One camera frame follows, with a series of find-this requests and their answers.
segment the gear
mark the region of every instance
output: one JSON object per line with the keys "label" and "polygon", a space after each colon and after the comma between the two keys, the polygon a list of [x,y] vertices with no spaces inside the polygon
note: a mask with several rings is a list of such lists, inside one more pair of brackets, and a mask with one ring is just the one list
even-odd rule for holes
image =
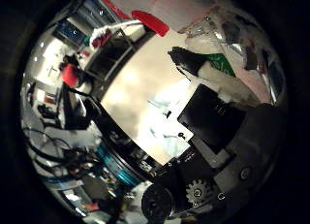
{"label": "gear", "polygon": [[201,179],[193,180],[192,183],[188,184],[188,187],[189,188],[186,189],[186,197],[188,202],[193,205],[202,203],[212,192],[210,185]]}

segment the screw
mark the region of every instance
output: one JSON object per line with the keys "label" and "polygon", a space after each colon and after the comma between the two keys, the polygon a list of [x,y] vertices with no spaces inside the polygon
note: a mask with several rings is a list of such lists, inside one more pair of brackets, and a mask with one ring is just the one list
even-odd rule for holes
{"label": "screw", "polygon": [[242,169],[241,173],[240,173],[240,178],[241,180],[245,180],[247,179],[252,173],[251,168],[244,168]]}
{"label": "screw", "polygon": [[194,196],[195,196],[195,197],[199,197],[199,196],[201,196],[201,195],[202,195],[202,191],[201,191],[199,188],[195,189],[195,191],[194,191]]}
{"label": "screw", "polygon": [[222,201],[225,199],[225,194],[224,193],[220,193],[219,195],[217,195],[217,199]]}

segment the red object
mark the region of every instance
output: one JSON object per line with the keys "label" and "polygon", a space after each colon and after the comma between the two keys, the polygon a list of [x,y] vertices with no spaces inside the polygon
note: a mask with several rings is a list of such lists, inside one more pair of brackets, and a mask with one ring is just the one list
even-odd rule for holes
{"label": "red object", "polygon": [[78,68],[73,64],[66,65],[61,78],[70,87],[76,87],[78,84]]}
{"label": "red object", "polygon": [[131,19],[129,16],[120,11],[114,4],[112,4],[109,0],[102,0],[105,2],[114,12],[121,18]]}
{"label": "red object", "polygon": [[169,31],[169,27],[163,21],[151,14],[142,11],[132,11],[132,16],[159,34],[161,37],[164,37]]}
{"label": "red object", "polygon": [[99,37],[99,38],[96,38],[92,43],[91,45],[94,47],[94,48],[100,48],[102,47],[108,40],[109,40],[109,37],[112,35],[112,33],[107,30],[107,32]]}

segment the red lid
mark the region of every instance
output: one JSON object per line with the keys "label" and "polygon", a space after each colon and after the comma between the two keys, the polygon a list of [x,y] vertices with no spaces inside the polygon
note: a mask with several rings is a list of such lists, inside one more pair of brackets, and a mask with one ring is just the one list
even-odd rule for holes
{"label": "red lid", "polygon": [[132,16],[158,33],[161,37],[164,37],[169,31],[169,27],[163,21],[151,14],[142,11],[132,11]]}

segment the green label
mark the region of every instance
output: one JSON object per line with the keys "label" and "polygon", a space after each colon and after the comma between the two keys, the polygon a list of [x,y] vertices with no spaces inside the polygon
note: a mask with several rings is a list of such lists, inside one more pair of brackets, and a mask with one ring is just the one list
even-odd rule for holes
{"label": "green label", "polygon": [[207,54],[206,60],[210,62],[211,66],[223,72],[229,76],[235,77],[233,72],[233,68],[223,53],[214,53],[214,54]]}

